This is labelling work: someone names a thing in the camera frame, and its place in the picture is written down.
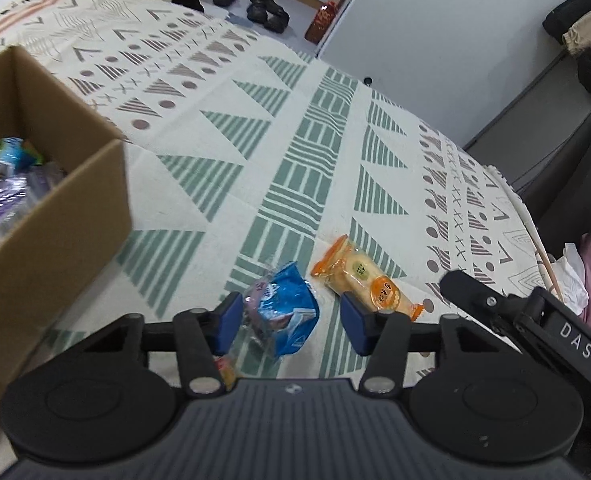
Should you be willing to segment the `orange biscuit packet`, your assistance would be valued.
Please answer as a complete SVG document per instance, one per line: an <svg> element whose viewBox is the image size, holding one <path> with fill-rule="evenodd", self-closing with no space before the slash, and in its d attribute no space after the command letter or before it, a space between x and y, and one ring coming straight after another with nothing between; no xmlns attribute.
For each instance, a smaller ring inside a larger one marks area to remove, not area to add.
<svg viewBox="0 0 591 480"><path fill-rule="evenodd" d="M393 280L385 274L346 234L338 237L317 261L311 271L332 292L353 294L370 311L391 310L409 316L413 321L425 310L413 304Z"/></svg>

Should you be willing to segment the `patterned bed cover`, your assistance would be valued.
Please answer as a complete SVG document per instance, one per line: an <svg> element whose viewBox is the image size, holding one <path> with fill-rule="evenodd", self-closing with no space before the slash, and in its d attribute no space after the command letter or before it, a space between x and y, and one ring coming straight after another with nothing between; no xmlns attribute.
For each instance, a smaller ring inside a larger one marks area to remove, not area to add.
<svg viewBox="0 0 591 480"><path fill-rule="evenodd" d="M21 46L127 139L132 231L48 331L42 362L114 318L167 321L348 235L435 322L440 277L525 296L548 282L492 167L312 55L161 0L0 0Z"/></svg>

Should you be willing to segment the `small red-yellow candy packet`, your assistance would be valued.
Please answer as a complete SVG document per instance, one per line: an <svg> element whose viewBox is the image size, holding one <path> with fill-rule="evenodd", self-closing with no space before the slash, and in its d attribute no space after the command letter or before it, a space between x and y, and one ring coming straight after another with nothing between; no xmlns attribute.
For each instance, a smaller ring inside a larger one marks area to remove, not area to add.
<svg viewBox="0 0 591 480"><path fill-rule="evenodd" d="M234 367L233 360L229 356L218 356L215 359L215 364L222 377L226 390L230 391L238 380L236 367Z"/></svg>

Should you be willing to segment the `blue snack packet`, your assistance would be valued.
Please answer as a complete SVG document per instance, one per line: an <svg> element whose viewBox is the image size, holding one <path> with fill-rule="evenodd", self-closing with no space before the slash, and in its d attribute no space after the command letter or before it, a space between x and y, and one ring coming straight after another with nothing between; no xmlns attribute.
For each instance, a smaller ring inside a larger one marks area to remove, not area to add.
<svg viewBox="0 0 591 480"><path fill-rule="evenodd" d="M299 352L320 318L312 287L294 261L256 280L243 299L245 323L274 361Z"/></svg>

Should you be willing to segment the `purple snack packet in box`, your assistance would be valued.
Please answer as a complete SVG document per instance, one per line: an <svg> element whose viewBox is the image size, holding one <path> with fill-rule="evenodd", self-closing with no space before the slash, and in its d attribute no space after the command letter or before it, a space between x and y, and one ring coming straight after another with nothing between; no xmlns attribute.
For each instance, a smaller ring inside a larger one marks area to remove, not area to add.
<svg viewBox="0 0 591 480"><path fill-rule="evenodd" d="M0 240L64 179L51 162L16 176L0 179Z"/></svg>

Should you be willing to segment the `blue-green snack packet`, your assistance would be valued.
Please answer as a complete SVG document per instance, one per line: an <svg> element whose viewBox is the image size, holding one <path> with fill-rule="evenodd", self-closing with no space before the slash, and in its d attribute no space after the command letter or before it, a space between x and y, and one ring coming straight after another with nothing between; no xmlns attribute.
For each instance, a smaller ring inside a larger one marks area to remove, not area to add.
<svg viewBox="0 0 591 480"><path fill-rule="evenodd" d="M40 166L44 158L29 140L6 136L0 139L0 176L13 177L16 174Z"/></svg>

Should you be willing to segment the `brown cardboard box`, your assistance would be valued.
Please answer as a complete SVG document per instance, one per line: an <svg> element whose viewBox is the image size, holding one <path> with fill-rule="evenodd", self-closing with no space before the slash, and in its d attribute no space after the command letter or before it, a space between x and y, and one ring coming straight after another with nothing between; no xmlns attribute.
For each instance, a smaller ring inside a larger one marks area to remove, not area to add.
<svg viewBox="0 0 591 480"><path fill-rule="evenodd" d="M123 133L21 47L0 52L0 139L12 134L65 177L0 243L0 400L132 231Z"/></svg>

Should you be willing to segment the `black sandals pair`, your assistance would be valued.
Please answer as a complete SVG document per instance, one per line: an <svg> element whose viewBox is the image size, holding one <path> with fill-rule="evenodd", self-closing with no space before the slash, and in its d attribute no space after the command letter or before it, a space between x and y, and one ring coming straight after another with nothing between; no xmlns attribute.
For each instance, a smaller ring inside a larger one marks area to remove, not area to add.
<svg viewBox="0 0 591 480"><path fill-rule="evenodd" d="M274 0L250 0L246 17L254 24L276 34L283 34L289 26L290 15Z"/></svg>

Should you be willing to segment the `red oil bottle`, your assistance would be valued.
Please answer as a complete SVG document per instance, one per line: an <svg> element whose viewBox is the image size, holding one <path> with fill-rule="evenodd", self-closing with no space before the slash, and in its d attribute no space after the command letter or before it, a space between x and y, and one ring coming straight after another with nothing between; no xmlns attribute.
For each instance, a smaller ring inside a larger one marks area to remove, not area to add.
<svg viewBox="0 0 591 480"><path fill-rule="evenodd" d="M319 44L335 19L337 12L338 5L334 1L325 2L316 12L312 23L305 32L304 38L312 44Z"/></svg>

